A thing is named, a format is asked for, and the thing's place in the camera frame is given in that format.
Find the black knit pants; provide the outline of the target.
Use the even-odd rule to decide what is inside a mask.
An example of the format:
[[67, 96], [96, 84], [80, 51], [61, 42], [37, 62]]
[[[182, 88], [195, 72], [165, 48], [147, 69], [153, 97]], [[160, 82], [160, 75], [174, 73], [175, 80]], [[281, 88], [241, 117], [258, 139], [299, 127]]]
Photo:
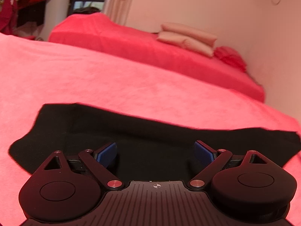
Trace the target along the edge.
[[235, 155], [257, 150], [279, 166], [300, 151], [300, 137], [295, 132], [198, 130], [81, 104], [45, 104], [31, 130], [12, 143], [9, 155], [34, 173], [56, 150], [75, 156], [87, 148], [96, 150], [115, 142], [118, 154], [108, 168], [122, 181], [188, 181], [203, 168], [193, 155], [198, 140]]

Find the folded red blanket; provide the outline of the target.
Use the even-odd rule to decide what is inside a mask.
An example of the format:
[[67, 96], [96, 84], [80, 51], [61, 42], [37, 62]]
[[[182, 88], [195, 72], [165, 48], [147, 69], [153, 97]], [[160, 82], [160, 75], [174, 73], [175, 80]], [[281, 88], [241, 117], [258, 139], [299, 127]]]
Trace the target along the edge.
[[214, 55], [216, 58], [221, 60], [223, 63], [240, 70], [241, 72], [246, 72], [246, 63], [241, 55], [231, 47], [217, 47], [214, 50]]

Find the red far bed cover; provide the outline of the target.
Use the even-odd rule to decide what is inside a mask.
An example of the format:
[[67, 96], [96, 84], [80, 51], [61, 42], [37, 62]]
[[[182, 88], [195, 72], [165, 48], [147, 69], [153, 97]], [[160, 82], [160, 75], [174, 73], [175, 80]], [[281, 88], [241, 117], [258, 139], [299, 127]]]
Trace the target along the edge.
[[53, 28], [49, 41], [164, 68], [263, 102], [265, 92], [247, 73], [216, 57], [159, 42], [157, 35], [110, 21], [102, 13], [74, 14]]

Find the folded pink quilt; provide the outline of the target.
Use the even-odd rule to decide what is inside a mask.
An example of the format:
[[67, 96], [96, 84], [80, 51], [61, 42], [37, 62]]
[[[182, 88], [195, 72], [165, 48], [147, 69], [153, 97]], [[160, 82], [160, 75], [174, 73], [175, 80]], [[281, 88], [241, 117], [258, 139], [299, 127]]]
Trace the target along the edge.
[[161, 25], [157, 40], [211, 58], [217, 37], [183, 24], [166, 22]]

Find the dark clothes by window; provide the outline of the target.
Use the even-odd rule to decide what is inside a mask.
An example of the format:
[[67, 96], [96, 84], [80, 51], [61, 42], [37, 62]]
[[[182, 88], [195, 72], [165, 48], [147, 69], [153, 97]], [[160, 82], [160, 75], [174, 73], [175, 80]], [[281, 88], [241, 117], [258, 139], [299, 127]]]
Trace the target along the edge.
[[82, 7], [72, 11], [72, 14], [93, 14], [101, 12], [97, 7]]

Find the hanging red and black clothes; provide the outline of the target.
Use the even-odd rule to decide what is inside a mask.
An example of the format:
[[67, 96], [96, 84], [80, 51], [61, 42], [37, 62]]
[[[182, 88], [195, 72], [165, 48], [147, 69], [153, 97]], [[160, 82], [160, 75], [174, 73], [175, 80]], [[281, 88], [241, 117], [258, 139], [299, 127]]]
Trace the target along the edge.
[[36, 40], [48, 0], [1, 0], [1, 33]]

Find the patterned beige curtain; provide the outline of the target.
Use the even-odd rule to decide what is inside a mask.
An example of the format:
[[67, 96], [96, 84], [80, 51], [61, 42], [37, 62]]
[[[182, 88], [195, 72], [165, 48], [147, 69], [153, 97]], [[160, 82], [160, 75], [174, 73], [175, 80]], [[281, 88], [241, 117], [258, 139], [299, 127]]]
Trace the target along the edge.
[[131, 4], [132, 0], [105, 0], [102, 13], [112, 22], [124, 26]]

